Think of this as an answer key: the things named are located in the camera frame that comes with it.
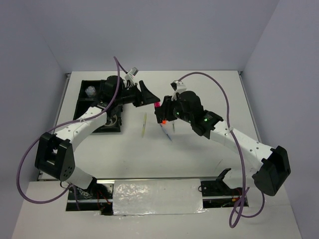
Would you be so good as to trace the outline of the large brown tape roll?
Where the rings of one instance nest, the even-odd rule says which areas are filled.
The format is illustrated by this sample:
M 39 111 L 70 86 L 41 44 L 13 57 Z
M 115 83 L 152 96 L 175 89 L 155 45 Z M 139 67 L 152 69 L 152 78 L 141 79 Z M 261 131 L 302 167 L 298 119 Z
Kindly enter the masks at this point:
M 117 121 L 118 121 L 117 115 L 113 115 L 112 117 L 107 118 L 105 126 L 106 127 L 112 127 L 113 125 L 115 125 L 117 123 Z

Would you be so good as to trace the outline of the clear jar of paper clips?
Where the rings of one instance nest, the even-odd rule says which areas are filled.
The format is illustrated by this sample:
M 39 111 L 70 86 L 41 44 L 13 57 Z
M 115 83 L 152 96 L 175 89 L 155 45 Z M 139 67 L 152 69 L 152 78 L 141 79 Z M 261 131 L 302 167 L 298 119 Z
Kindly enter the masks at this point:
M 85 89 L 85 94 L 87 95 L 87 97 L 89 98 L 94 98 L 96 96 L 96 89 L 94 86 L 88 86 Z

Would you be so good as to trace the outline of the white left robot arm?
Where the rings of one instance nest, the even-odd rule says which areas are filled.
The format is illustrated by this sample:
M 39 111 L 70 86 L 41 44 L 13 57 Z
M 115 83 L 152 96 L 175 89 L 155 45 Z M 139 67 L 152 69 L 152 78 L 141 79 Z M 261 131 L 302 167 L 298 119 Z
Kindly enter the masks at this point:
M 110 76 L 105 80 L 94 81 L 96 95 L 87 101 L 90 107 L 76 120 L 64 124 L 64 128 L 55 133 L 44 133 L 39 138 L 35 167 L 51 177 L 80 189 L 87 199 L 96 196 L 105 189 L 97 179 L 76 166 L 74 152 L 82 141 L 95 130 L 104 126 L 117 113 L 123 111 L 123 105 L 135 107 L 151 105 L 160 101 L 144 84 L 134 83 L 132 79 Z

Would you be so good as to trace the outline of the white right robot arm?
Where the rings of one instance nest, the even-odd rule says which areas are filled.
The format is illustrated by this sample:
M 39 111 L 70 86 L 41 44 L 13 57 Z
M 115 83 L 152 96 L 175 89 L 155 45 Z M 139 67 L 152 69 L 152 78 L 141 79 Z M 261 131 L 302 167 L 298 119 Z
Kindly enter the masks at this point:
M 204 109 L 199 96 L 185 91 L 174 100 L 165 96 L 155 106 L 157 121 L 182 120 L 199 136 L 220 143 L 247 160 L 256 170 L 252 179 L 256 188 L 275 196 L 291 173 L 288 152 L 282 146 L 271 147 L 232 128 L 218 114 Z

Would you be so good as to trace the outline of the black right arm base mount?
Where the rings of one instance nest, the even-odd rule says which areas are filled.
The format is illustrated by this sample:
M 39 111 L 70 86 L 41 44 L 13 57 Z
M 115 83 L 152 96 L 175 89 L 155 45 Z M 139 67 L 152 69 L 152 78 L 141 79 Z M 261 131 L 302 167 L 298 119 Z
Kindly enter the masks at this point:
M 202 193 L 203 197 L 219 197 L 222 196 L 235 198 L 242 195 L 243 189 L 241 187 L 229 187 L 223 180 L 225 175 L 231 170 L 231 168 L 224 169 L 216 179 L 203 180 L 200 182 L 197 188 Z

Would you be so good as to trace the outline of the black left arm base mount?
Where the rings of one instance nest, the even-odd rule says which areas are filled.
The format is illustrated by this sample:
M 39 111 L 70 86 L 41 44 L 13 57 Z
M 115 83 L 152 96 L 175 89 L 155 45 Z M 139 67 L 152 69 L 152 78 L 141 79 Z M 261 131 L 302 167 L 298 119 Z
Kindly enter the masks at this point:
M 82 189 L 77 186 L 71 186 L 70 188 L 72 193 L 76 193 L 76 196 L 81 196 L 86 199 L 98 198 L 101 197 L 103 199 L 112 199 L 113 193 L 109 190 L 105 185 L 97 182 L 96 178 L 93 178 L 89 187 L 87 189 Z

